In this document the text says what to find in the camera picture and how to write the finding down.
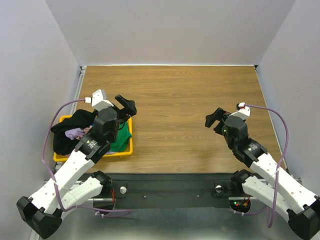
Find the green t shirt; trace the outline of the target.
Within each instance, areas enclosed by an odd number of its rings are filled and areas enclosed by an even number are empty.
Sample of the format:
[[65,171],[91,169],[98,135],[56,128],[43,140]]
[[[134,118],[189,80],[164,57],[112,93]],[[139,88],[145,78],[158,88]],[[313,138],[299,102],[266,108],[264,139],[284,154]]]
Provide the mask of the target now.
[[116,141],[110,144],[109,151],[115,153],[124,152],[127,149],[131,137],[132,134],[129,131],[128,123],[122,123],[118,130]]

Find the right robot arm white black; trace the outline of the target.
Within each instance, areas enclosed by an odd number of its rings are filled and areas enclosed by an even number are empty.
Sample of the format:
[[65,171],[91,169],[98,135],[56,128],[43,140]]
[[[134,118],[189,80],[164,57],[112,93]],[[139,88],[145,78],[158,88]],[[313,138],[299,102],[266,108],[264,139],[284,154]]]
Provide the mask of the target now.
[[264,203],[269,208],[268,227],[279,214],[299,238],[310,240],[320,231],[320,197],[287,173],[281,167],[281,159],[275,161],[265,147],[249,137],[246,120],[251,108],[252,104],[241,102],[233,113],[219,107],[205,117],[207,128],[218,122],[213,130],[224,137],[235,158],[266,181],[263,183],[243,169],[234,174],[231,192],[244,193]]

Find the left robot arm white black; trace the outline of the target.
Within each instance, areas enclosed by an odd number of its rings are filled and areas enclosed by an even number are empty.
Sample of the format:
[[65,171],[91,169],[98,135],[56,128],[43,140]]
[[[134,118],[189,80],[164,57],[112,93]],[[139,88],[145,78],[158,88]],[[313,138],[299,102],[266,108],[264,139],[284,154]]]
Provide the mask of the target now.
[[134,100],[127,100],[120,94],[115,99],[122,108],[110,102],[100,89],[91,97],[82,99],[97,112],[93,127],[77,143],[64,165],[57,172],[49,173],[50,179],[38,191],[17,201],[22,220],[42,239],[52,236],[71,211],[84,209],[84,203],[96,196],[111,195],[112,202],[108,209],[93,207],[96,215],[122,217],[130,213],[127,209],[115,209],[116,191],[112,179],[102,171],[94,172],[81,185],[72,188],[110,150],[117,139],[120,124],[137,114]]

